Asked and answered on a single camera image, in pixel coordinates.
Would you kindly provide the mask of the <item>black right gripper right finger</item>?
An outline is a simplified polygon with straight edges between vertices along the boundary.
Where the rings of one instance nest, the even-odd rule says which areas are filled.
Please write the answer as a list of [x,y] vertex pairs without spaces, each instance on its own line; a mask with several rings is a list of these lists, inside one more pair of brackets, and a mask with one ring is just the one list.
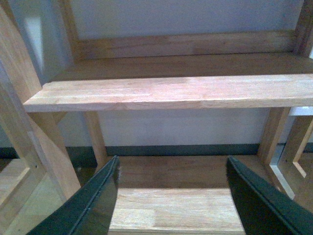
[[232,199],[247,235],[311,235],[313,214],[238,159],[226,160]]

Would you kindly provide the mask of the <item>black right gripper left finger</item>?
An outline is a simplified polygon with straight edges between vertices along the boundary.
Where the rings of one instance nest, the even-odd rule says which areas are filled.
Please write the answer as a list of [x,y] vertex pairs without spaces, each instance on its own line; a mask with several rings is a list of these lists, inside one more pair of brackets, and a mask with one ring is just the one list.
[[120,159],[112,157],[29,235],[107,235],[115,208]]

